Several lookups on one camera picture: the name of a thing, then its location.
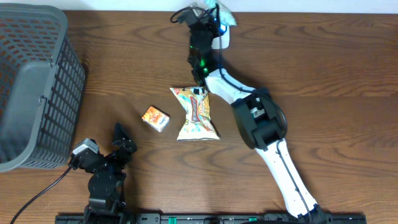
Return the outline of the white teal tissue pack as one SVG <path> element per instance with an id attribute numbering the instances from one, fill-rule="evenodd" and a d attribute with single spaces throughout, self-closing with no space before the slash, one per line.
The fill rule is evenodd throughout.
<path id="1" fill-rule="evenodd" d="M 225 26 L 237 26 L 232 12 L 224 4 L 220 3 L 219 0 L 204 0 L 203 2 L 208 9 L 213 9 L 216 5 L 219 6 L 221 24 Z"/>

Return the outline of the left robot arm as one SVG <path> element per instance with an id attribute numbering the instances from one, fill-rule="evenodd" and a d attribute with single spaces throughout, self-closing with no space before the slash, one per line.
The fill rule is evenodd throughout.
<path id="1" fill-rule="evenodd" d="M 112 145 L 117 149 L 107 156 L 100 153 L 93 139 L 84 139 L 71 154 L 68 166 L 82 169 L 92 175 L 88 182 L 90 193 L 85 207 L 83 223 L 131 223 L 131 213 L 126 210 L 123 170 L 137 151 L 136 143 L 121 124 L 116 123 Z"/>

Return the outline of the yellow snack bag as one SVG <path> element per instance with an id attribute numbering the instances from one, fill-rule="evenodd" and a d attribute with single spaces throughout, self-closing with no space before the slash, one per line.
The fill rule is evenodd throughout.
<path id="1" fill-rule="evenodd" d="M 211 123 L 208 92 L 200 86 L 170 88 L 185 110 L 185 122 L 178 134 L 178 141 L 219 140 Z"/>

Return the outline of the small orange box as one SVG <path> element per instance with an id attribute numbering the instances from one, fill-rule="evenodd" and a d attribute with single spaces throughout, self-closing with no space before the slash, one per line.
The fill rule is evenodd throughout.
<path id="1" fill-rule="evenodd" d="M 162 132 L 170 121 L 170 116 L 150 106 L 142 116 L 142 120 L 158 132 Z"/>

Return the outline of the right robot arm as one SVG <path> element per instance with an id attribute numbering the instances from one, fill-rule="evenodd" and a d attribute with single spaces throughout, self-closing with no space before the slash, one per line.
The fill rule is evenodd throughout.
<path id="1" fill-rule="evenodd" d="M 234 79 L 222 64 L 223 56 L 213 53 L 214 40 L 228 33 L 222 24 L 220 7 L 188 6 L 175 13 L 178 23 L 190 29 L 188 62 L 195 82 L 227 102 L 239 133 L 269 168 L 288 213 L 302 223 L 331 223 L 307 190 L 290 157 L 285 136 L 287 120 L 266 89 L 255 89 Z"/>

